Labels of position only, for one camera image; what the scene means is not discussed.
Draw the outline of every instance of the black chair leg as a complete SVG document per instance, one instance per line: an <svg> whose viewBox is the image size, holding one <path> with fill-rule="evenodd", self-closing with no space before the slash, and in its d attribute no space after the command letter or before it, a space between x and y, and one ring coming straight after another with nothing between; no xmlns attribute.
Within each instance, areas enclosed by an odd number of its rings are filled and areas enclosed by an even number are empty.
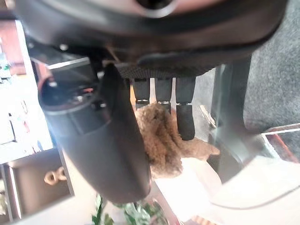
<svg viewBox="0 0 300 225"><path fill-rule="evenodd" d="M255 134L244 125L243 111L250 71L251 56L216 68L211 115L216 128L210 131L210 143L221 150L208 163L222 182L236 175L257 154L260 148L250 146Z"/></svg>

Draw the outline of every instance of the metal screw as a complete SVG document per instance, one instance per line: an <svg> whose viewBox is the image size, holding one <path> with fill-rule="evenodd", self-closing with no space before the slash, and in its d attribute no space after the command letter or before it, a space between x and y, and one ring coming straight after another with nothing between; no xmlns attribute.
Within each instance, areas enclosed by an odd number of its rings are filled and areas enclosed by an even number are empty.
<svg viewBox="0 0 300 225"><path fill-rule="evenodd" d="M68 50L68 48L69 48L69 46L67 46L67 45L65 45L65 44L61 44L61 45L60 45L60 49L61 49L62 51L66 51L66 50Z"/></svg>
<svg viewBox="0 0 300 225"><path fill-rule="evenodd" d="M77 96L76 99L77 99L79 102L82 102L82 101L83 101L83 97L82 97L82 96Z"/></svg>
<svg viewBox="0 0 300 225"><path fill-rule="evenodd" d="M97 73L97 77L100 80L104 76L104 71L100 71Z"/></svg>
<svg viewBox="0 0 300 225"><path fill-rule="evenodd" d="M29 49L34 48L34 44L33 44L32 42L29 42L29 43L27 44L27 47L28 47Z"/></svg>
<svg viewBox="0 0 300 225"><path fill-rule="evenodd" d="M55 88L55 87L57 87L57 83L55 81L51 81L51 82L49 82L49 86L52 88Z"/></svg>

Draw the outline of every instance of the black rubber fingertip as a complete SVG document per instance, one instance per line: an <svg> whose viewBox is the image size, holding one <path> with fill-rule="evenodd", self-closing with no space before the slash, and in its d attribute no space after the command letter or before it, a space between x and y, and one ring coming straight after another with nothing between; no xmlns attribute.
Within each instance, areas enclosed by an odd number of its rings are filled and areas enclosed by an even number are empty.
<svg viewBox="0 0 300 225"><path fill-rule="evenodd" d="M177 105L176 114L178 132L181 135L182 140L192 140L195 136L192 105Z"/></svg>

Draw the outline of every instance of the brown fluffy object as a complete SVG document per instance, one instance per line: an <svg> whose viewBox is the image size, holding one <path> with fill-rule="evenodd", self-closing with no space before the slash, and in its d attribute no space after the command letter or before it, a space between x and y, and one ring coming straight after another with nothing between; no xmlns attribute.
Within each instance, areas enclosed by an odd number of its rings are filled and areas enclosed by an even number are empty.
<svg viewBox="0 0 300 225"><path fill-rule="evenodd" d="M177 130L176 117L158 103L138 109L135 116L154 179L180 175L181 158L207 160L211 154L219 154L217 148L197 138L183 141Z"/></svg>

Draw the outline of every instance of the circular opening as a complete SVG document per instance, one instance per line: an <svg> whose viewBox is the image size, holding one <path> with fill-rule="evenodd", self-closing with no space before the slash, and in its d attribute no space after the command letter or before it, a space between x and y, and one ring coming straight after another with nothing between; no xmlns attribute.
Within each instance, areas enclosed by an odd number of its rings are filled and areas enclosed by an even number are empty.
<svg viewBox="0 0 300 225"><path fill-rule="evenodd" d="M162 9L168 6L172 0L136 0L141 6L146 9Z"/></svg>

